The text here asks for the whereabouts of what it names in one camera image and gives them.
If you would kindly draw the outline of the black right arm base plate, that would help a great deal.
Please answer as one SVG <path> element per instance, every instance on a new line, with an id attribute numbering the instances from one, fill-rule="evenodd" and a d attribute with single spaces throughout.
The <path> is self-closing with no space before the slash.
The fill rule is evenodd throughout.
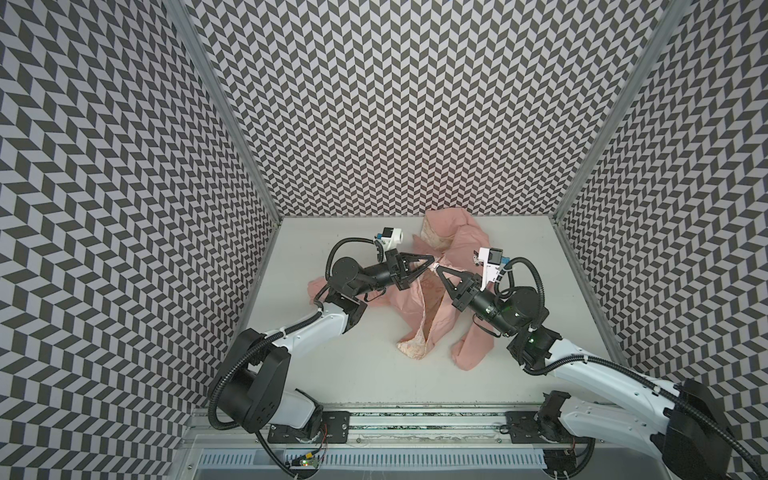
<path id="1" fill-rule="evenodd" d="M 575 444 L 586 445 L 589 440 L 569 433 L 559 420 L 540 417 L 535 411 L 515 410 L 505 413 L 505 423 L 499 433 L 513 444 Z"/>

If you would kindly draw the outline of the pink Snoopy zip jacket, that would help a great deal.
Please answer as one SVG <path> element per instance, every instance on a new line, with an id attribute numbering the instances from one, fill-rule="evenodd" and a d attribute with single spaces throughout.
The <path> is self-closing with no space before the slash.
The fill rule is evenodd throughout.
<path id="1" fill-rule="evenodd" d="M 441 266 L 481 274 L 474 254 L 490 246 L 489 236 L 463 208 L 428 210 L 421 232 L 413 237 L 413 252 L 432 255 Z M 397 342 L 405 356 L 421 360 L 456 326 L 460 311 L 452 305 L 447 290 L 433 271 L 421 275 L 409 289 L 389 287 L 383 296 L 372 300 L 371 307 L 389 306 L 398 313 L 411 331 Z M 451 347 L 451 358 L 461 370 L 475 368 L 493 349 L 494 340 L 484 330 L 485 322 L 472 325 Z"/>

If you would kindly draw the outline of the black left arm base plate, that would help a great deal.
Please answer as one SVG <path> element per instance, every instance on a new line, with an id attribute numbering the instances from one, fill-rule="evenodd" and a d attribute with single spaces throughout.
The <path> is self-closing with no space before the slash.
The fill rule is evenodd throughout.
<path id="1" fill-rule="evenodd" d="M 270 444 L 314 445 L 323 443 L 346 444 L 350 431 L 349 411 L 324 411 L 303 429 L 286 425 L 271 425 L 267 441 Z"/>

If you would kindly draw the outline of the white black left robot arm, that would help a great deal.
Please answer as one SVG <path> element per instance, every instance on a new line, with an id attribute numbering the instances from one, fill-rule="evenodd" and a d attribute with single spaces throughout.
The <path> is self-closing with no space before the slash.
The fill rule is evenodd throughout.
<path id="1" fill-rule="evenodd" d="M 258 433 L 268 425 L 287 427 L 313 439 L 323 406 L 310 395 L 285 389 L 291 362 L 354 328 L 368 296 L 388 288 L 410 288 L 434 264 L 432 255 L 391 249 L 378 263 L 361 266 L 351 257 L 326 262 L 326 283 L 313 299 L 316 311 L 266 333 L 242 331 L 209 385 L 207 419 L 216 430 Z"/>

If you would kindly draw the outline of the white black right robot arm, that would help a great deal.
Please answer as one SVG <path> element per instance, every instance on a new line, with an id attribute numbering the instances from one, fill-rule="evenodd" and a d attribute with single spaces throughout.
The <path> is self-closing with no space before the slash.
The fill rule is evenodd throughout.
<path id="1" fill-rule="evenodd" d="M 602 398 L 593 403 L 563 391 L 546 394 L 533 419 L 539 438 L 603 440 L 661 461 L 680 479 L 727 478 L 738 443 L 703 384 L 640 374 L 544 327 L 539 277 L 532 287 L 500 293 L 479 274 L 446 266 L 436 273 L 457 310 L 470 310 L 486 333 L 509 339 L 507 349 L 526 374 L 551 375 Z"/>

